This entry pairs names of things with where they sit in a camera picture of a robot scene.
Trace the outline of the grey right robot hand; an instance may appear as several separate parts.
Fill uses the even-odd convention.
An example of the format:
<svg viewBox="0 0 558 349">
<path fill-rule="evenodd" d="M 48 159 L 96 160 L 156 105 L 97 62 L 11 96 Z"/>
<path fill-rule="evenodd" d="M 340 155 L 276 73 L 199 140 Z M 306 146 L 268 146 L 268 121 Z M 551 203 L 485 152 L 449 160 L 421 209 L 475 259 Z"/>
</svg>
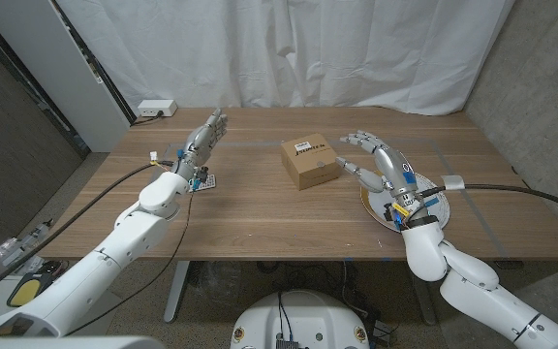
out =
<svg viewBox="0 0 558 349">
<path fill-rule="evenodd" d="M 347 173 L 353 175 L 367 191 L 389 192 L 394 199 L 391 208 L 398 217 L 395 219 L 395 225 L 399 230 L 438 221 L 426 208 L 423 196 L 418 193 L 415 172 L 399 150 L 392 148 L 377 136 L 360 130 L 341 137 L 340 141 L 360 146 L 374 156 L 380 174 L 361 168 L 342 157 L 337 157 L 335 161 Z"/>
</svg>

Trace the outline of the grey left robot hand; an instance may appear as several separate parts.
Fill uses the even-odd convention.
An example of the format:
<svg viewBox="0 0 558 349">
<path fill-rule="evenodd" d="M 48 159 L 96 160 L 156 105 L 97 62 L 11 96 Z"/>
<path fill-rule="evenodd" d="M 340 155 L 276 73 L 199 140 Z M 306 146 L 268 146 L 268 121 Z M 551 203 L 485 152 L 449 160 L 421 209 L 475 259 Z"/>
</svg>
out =
<svg viewBox="0 0 558 349">
<path fill-rule="evenodd" d="M 182 156 L 170 169 L 171 173 L 180 175 L 186 180 L 192 179 L 211 156 L 211 151 L 227 133 L 228 117 L 220 108 L 216 109 L 187 138 Z"/>
</svg>

